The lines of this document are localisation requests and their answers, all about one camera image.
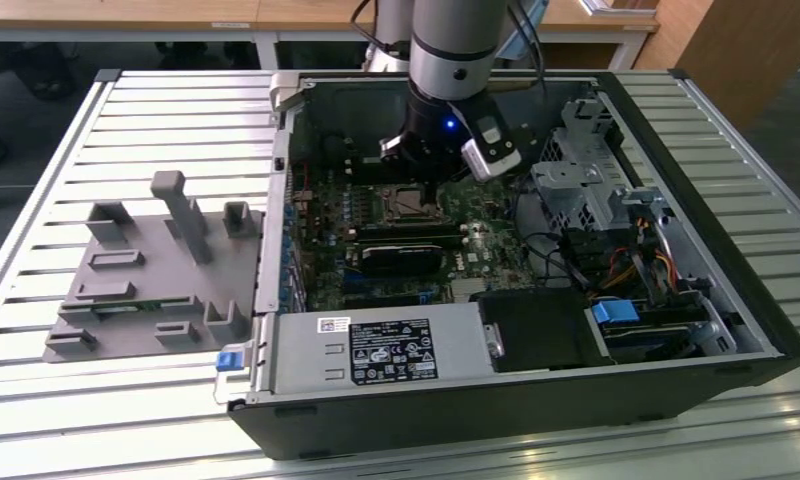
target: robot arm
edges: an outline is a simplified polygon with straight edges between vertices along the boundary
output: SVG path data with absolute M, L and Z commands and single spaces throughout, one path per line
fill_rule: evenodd
M 486 88 L 506 12 L 507 0 L 415 3 L 407 118 L 400 135 L 383 142 L 383 158 L 433 195 L 464 171 L 483 182 L 522 162 Z

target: gray post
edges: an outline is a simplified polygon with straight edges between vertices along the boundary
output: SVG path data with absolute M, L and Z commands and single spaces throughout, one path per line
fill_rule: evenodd
M 151 182 L 151 193 L 165 202 L 192 258 L 201 265 L 211 263 L 213 257 L 208 242 L 204 240 L 207 231 L 204 216 L 199 205 L 189 202 L 184 196 L 185 182 L 184 174 L 177 170 L 157 172 Z

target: aluminum extrusion table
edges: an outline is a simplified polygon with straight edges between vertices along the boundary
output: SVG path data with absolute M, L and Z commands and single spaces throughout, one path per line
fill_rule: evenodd
M 0 478 L 800 475 L 800 368 L 668 421 L 276 462 L 215 401 L 215 353 L 41 363 L 93 201 L 127 199 L 131 214 L 161 213 L 149 180 L 179 169 L 204 211 L 236 199 L 263 208 L 269 75 L 124 72 L 92 86 L 0 251 Z M 666 72 L 619 78 L 800 329 L 800 201 L 688 80 Z M 217 396 L 245 387 L 243 377 Z

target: blue latch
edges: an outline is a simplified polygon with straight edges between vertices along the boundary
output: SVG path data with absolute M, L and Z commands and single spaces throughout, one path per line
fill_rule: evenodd
M 596 323 L 624 323 L 640 321 L 631 300 L 603 300 L 592 306 Z
M 243 370 L 243 352 L 219 352 L 216 356 L 216 371 L 233 372 Z

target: barcode sticker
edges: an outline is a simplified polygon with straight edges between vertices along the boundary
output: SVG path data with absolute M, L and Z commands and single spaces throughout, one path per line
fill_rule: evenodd
M 251 23 L 239 23 L 239 22 L 213 22 L 211 23 L 213 28 L 252 28 Z
M 317 319 L 317 333 L 349 331 L 349 317 L 323 317 Z

